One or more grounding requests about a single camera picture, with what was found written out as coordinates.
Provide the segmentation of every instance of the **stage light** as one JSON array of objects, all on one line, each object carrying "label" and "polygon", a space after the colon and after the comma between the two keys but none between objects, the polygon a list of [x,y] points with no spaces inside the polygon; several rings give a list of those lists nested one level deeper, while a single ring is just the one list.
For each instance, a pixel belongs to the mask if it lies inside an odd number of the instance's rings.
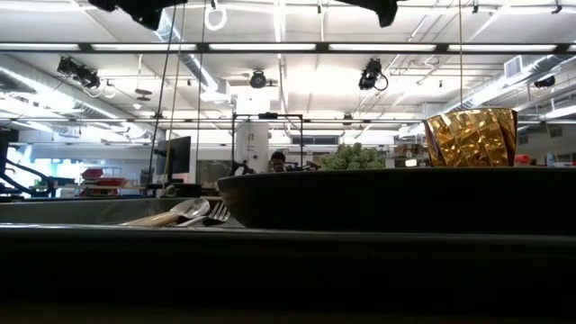
[{"label": "stage light", "polygon": [[[376,83],[380,77],[386,80],[386,86],[384,88],[376,87]],[[378,91],[384,91],[388,88],[388,78],[382,73],[382,64],[378,58],[370,58],[370,61],[366,65],[366,69],[362,71],[358,87],[360,87],[360,90],[370,90],[374,88]]]},{"label": "stage light", "polygon": [[266,86],[266,77],[264,76],[264,71],[256,70],[250,78],[250,86],[255,89],[262,89]]}]

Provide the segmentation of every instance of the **duct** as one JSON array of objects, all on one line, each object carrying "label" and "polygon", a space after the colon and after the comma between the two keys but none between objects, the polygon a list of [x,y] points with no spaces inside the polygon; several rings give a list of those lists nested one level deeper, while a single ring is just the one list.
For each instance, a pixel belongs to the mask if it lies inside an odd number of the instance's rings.
[{"label": "duct", "polygon": [[549,100],[553,100],[554,98],[560,97],[562,95],[567,95],[572,91],[576,91],[576,84],[568,85],[568,86],[566,86],[560,90],[556,90],[550,94],[544,94],[543,96],[538,97],[537,99],[535,99],[533,101],[530,101],[528,103],[523,103],[523,104],[517,106],[516,108],[514,108],[514,110],[517,112],[521,112],[525,109],[535,107],[537,104],[547,102]]},{"label": "duct", "polygon": [[[501,72],[485,83],[476,86],[472,91],[466,94],[462,100],[462,104],[461,98],[455,98],[440,110],[428,111],[425,118],[440,113],[450,113],[463,109],[476,108],[489,100],[504,95],[518,85],[534,82],[542,77],[555,74],[557,72],[555,70],[560,65],[571,61],[575,57],[572,55],[548,55],[545,57],[520,56],[520,58],[522,60],[520,73],[507,77],[505,71]],[[400,133],[404,134],[404,136],[413,136],[416,133],[419,133],[422,129],[423,128],[418,125],[412,125],[408,126],[407,129],[402,130]]]},{"label": "duct", "polygon": [[[163,10],[156,35],[164,42],[177,44],[183,41],[183,39],[180,32],[176,28],[173,29],[173,24],[172,18],[167,14],[166,10]],[[202,66],[200,60],[193,54],[178,54],[177,56],[181,63],[184,64],[188,70],[190,70],[190,73],[200,82],[202,90],[204,90],[201,98],[204,101],[230,101],[230,84],[228,81],[221,78],[218,80],[214,79],[211,73]]]},{"label": "duct", "polygon": [[[70,113],[81,104],[87,113],[92,111],[113,119],[134,118],[133,115],[121,109],[105,103],[100,99],[93,98],[85,94],[82,90],[72,85],[62,83],[61,80],[5,54],[0,55],[0,73],[32,88],[34,91],[32,93],[39,95],[40,100],[49,102],[49,104],[46,105],[54,108],[56,112],[58,110],[62,111],[62,108],[66,108],[64,110]],[[136,127],[142,128],[144,131],[154,131],[154,127],[147,124]]]}]

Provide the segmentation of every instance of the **ceiling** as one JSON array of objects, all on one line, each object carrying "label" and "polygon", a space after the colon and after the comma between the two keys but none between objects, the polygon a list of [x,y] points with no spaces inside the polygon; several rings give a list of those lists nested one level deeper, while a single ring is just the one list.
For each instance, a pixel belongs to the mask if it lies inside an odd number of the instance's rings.
[{"label": "ceiling", "polygon": [[[473,1],[462,0],[462,35],[459,33],[458,1],[409,0],[400,3],[394,24],[381,29],[373,12],[336,1],[322,0],[324,14],[318,14],[317,0],[284,0],[280,27],[275,24],[274,0],[224,1],[228,20],[223,28],[210,31],[204,27],[204,1],[189,1],[186,8],[176,9],[175,27],[189,42],[275,42],[275,41],[373,41],[373,42],[573,42],[576,40],[576,0],[562,0],[563,10],[551,14],[555,1],[545,0],[480,0],[481,10],[472,13]],[[522,9],[509,9],[505,5]],[[174,9],[167,9],[172,16]],[[276,28],[280,28],[277,39]],[[42,42],[152,42],[158,41],[153,31],[135,23],[126,13],[107,13],[91,7],[87,1],[74,0],[1,0],[0,33],[3,41]],[[13,59],[43,71],[65,83],[56,67],[62,54],[12,53]],[[72,57],[109,80],[115,87],[113,98],[98,96],[129,115],[148,118],[161,106],[169,112],[174,105],[178,118],[231,116],[230,103],[207,103],[199,99],[199,84],[178,58],[167,61],[166,83],[161,91],[165,55],[146,54],[74,54]],[[387,67],[390,86],[383,93],[361,92],[358,79],[370,58],[378,58]],[[357,118],[423,118],[427,104],[445,104],[464,92],[481,85],[503,71],[503,63],[513,56],[438,56],[370,55],[370,54],[285,54],[283,55],[283,90],[285,110],[303,113],[308,118],[342,118],[355,113]],[[273,112],[282,110],[279,86],[274,83],[255,92],[248,86],[254,69],[262,69],[269,79],[278,80],[281,69],[276,54],[205,54],[203,66],[215,77],[227,79],[233,95],[256,95],[268,98]],[[463,78],[461,79],[461,61]],[[563,70],[564,86],[574,77]],[[149,102],[139,102],[136,88],[153,93]],[[486,104],[513,106],[527,101],[526,89],[511,89]],[[142,104],[136,110],[134,104]],[[176,127],[191,128],[190,124]],[[377,129],[390,126],[374,126]]]}]

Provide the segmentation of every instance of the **spotlight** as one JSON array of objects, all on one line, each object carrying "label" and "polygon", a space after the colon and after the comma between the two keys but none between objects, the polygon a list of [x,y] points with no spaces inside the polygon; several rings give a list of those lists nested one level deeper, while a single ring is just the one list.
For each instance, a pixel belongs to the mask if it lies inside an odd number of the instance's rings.
[{"label": "spotlight", "polygon": [[76,63],[72,58],[61,58],[56,70],[64,77],[72,77],[88,89],[96,89],[100,86],[98,71]]},{"label": "spotlight", "polygon": [[264,76],[264,71],[254,71],[254,74],[250,78],[250,86],[255,89],[261,89],[266,86],[266,77]]},{"label": "spotlight", "polygon": [[[386,86],[382,89],[376,87],[376,82],[378,82],[379,77],[386,80]],[[384,91],[388,88],[388,78],[386,78],[382,73],[382,64],[378,58],[370,58],[370,62],[366,65],[366,69],[362,71],[362,76],[360,77],[358,86],[360,87],[360,90],[370,90],[374,88],[378,91]]]},{"label": "spotlight", "polygon": [[73,77],[74,80],[82,84],[83,87],[88,89],[97,89],[100,87],[100,77],[98,77],[98,71],[93,69],[88,69],[87,67],[80,67]]},{"label": "spotlight", "polygon": [[556,84],[556,78],[554,76],[549,76],[543,80],[534,82],[534,86],[539,88],[550,87]]}]

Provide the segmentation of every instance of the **white column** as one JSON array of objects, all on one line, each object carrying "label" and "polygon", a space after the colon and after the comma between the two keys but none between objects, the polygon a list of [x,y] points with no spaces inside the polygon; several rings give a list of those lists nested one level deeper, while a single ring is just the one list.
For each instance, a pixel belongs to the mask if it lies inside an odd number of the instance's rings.
[{"label": "white column", "polygon": [[236,132],[234,159],[247,161],[257,173],[268,172],[268,124],[244,122]]}]

